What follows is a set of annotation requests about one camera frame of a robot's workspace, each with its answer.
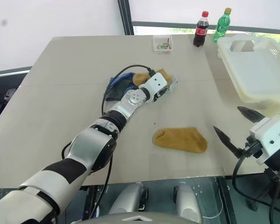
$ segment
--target green soda bottle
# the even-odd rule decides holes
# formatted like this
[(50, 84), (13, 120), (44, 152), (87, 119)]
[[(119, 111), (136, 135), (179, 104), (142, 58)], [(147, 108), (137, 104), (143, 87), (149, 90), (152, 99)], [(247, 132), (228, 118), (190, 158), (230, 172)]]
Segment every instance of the green soda bottle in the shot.
[(213, 42), (217, 42), (220, 37), (225, 36), (228, 26), (230, 24), (229, 14), (231, 13), (231, 8), (226, 8), (224, 11), (224, 15), (218, 21), (216, 32), (213, 37)]

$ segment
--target window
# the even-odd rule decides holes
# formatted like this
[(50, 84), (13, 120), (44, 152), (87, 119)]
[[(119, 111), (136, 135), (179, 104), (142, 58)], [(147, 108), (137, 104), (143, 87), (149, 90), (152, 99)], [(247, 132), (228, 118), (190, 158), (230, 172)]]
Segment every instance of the window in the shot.
[[(195, 29), (187, 28), (165, 28), (165, 27), (139, 27), (134, 26), (135, 35), (166, 35), (166, 34), (194, 34)], [(208, 34), (215, 33), (215, 30), (209, 29)], [(267, 34), (258, 32), (244, 32), (228, 30), (228, 34), (253, 34), (255, 36), (263, 36), (273, 38), (278, 44), (280, 44), (280, 34)]]

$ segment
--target dark blue fabric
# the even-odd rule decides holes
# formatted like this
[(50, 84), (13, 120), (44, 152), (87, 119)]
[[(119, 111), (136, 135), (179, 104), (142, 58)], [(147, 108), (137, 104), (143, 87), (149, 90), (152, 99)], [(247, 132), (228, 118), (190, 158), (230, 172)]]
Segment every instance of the dark blue fabric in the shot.
[(136, 85), (131, 85), (130, 87), (127, 87), (127, 89), (126, 89), (126, 91), (125, 91), (124, 94), (126, 94), (126, 92), (128, 92), (129, 90), (136, 90), (136, 89), (138, 89), (138, 86), (136, 86)]
[(110, 88), (112, 88), (113, 86), (115, 86), (118, 82), (120, 82), (122, 79), (128, 79), (128, 80), (132, 80), (133, 76), (135, 75), (134, 72), (129, 72), (129, 73), (124, 73), (121, 74), (119, 77), (117, 77), (115, 80), (114, 78), (111, 78), (111, 85)]

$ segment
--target red bottle cap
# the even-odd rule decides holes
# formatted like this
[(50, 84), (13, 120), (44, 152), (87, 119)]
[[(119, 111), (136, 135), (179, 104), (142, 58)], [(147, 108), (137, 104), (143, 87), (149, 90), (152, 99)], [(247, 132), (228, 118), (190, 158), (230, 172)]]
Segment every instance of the red bottle cap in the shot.
[(208, 17), (209, 16), (209, 12), (208, 11), (203, 11), (202, 12), (202, 16), (203, 17)]

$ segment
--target white tray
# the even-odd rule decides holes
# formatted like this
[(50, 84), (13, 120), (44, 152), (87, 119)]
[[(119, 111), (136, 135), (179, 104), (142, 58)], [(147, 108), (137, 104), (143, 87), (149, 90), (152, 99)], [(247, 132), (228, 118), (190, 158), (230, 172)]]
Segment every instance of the white tray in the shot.
[[(242, 51), (247, 41), (251, 51)], [(280, 111), (280, 45), (272, 38), (238, 34), (217, 41), (218, 52), (242, 101), (266, 101), (269, 115)]]

